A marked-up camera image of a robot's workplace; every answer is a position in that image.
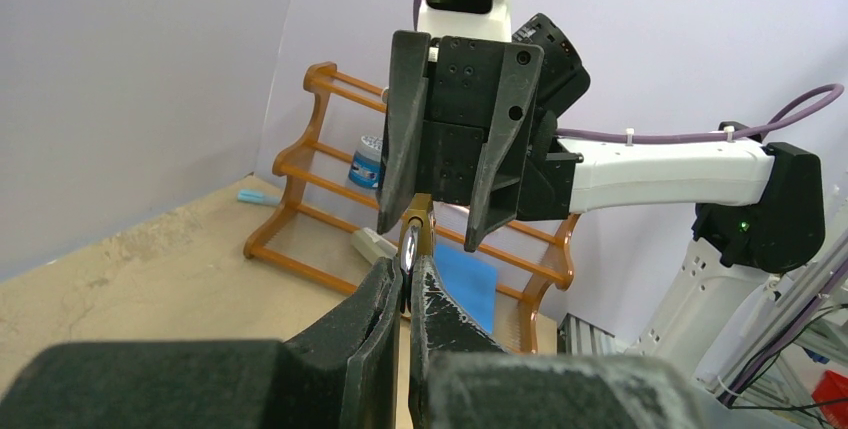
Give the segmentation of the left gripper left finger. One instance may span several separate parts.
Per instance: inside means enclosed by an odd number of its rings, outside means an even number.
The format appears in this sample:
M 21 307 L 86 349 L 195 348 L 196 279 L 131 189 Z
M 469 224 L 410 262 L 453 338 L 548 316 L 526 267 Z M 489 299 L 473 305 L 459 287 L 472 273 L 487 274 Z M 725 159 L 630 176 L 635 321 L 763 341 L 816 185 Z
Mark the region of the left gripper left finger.
M 49 347 L 1 400 L 5 428 L 390 428 L 403 278 L 378 260 L 287 341 Z

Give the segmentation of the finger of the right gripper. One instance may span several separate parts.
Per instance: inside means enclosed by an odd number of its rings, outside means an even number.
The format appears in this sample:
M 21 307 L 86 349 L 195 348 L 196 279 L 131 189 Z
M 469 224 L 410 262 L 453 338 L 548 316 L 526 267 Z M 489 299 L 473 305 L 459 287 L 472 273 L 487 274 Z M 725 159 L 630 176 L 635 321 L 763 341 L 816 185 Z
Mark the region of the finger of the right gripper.
M 378 191 L 377 231 L 384 234 L 409 206 L 416 186 L 431 36 L 397 31 L 391 45 L 389 85 Z
M 467 252 L 478 250 L 487 235 L 517 216 L 529 140 L 527 117 L 534 108 L 543 59 L 537 45 L 504 46 L 492 119 L 472 191 L 464 241 Z

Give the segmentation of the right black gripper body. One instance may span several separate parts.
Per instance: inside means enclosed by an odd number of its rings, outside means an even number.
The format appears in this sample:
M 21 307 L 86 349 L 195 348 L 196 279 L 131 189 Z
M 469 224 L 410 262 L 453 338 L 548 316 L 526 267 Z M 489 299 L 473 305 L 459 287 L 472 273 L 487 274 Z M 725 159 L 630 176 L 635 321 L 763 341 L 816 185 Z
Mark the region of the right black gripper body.
M 579 155 L 556 141 L 558 118 L 589 89 L 591 78 L 574 45 L 547 15 L 531 17 L 508 43 L 537 45 L 544 59 L 514 220 L 564 219 L 570 213 Z M 428 71 L 420 152 L 420 189 L 470 211 L 482 145 L 496 97 L 504 46 L 450 37 Z

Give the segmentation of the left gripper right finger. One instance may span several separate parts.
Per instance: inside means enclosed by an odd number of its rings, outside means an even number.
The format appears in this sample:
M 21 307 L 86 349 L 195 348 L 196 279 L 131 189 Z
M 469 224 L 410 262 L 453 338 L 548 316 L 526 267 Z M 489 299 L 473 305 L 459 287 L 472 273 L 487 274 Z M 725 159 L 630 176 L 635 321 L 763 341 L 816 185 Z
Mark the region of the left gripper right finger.
M 702 428 L 693 390 L 643 356 L 516 354 L 444 290 L 411 272 L 409 410 L 416 428 Z

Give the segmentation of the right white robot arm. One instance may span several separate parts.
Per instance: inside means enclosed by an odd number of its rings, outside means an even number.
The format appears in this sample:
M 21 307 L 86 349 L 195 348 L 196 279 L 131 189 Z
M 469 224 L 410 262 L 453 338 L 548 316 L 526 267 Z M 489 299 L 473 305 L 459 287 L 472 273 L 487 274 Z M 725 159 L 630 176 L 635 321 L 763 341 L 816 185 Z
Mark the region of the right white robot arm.
M 536 15 L 510 40 L 397 31 L 385 97 L 378 229 L 405 223 L 423 251 L 420 199 L 468 210 L 464 247 L 513 221 L 572 222 L 613 207 L 695 207 L 681 273 L 633 345 L 686 375 L 754 288 L 808 263 L 825 239 L 821 162 L 767 136 L 844 91 L 827 84 L 767 124 L 678 136 L 564 129 L 589 89 L 565 34 Z

